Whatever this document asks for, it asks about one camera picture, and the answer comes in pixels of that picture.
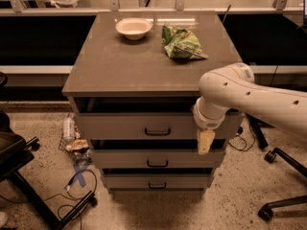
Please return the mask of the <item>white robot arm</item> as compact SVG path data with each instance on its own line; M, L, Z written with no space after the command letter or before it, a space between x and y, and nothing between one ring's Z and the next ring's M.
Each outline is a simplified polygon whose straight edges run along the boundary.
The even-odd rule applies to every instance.
M202 130L218 128L225 113L236 109L307 139L307 93L257 85L252 69L244 63L206 72L200 78L199 91L193 116Z

